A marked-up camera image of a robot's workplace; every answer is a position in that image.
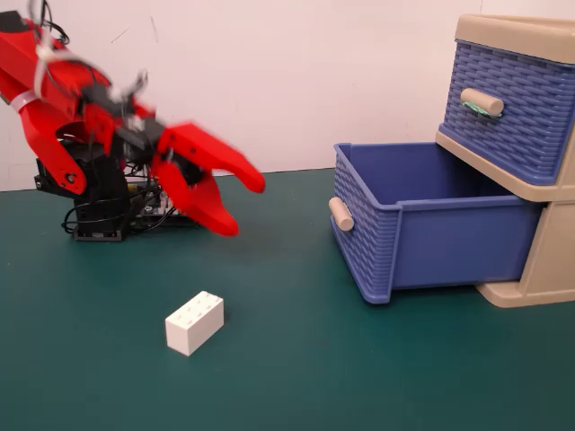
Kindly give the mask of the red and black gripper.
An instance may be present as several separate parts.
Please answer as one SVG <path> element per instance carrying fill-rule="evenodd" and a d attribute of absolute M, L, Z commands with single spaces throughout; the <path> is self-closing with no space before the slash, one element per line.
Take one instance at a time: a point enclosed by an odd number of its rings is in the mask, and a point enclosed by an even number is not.
<path fill-rule="evenodd" d="M 152 163 L 153 175 L 181 214 L 213 233 L 238 233 L 206 171 L 231 172 L 247 189 L 262 193 L 266 181 L 242 153 L 193 123 L 165 128 L 134 91 L 113 96 L 109 86 L 91 84 L 82 89 L 80 102 L 86 130 L 104 153 L 137 166 Z M 172 149 L 176 154 L 172 159 L 158 155 L 157 146 L 159 153 Z"/>

